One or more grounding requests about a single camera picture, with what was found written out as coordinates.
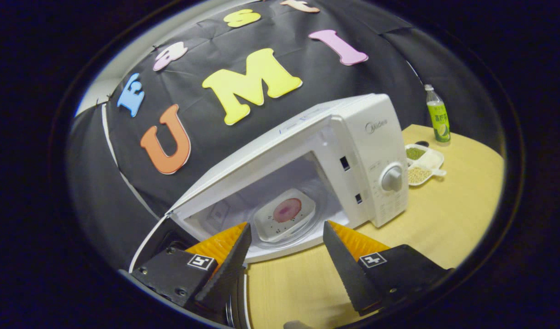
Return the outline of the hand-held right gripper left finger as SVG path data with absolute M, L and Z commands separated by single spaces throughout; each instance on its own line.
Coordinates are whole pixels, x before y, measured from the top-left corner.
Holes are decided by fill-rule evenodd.
M 219 312 L 251 245 L 250 225 L 239 223 L 193 246 L 186 246 L 183 233 L 177 223 L 160 223 L 133 261 L 131 274 L 181 308 Z

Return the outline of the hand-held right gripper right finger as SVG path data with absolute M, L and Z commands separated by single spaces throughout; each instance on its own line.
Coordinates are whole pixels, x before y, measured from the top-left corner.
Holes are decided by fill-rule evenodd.
M 389 247 L 333 221 L 323 241 L 349 300 L 361 316 L 413 302 L 453 273 L 410 245 Z

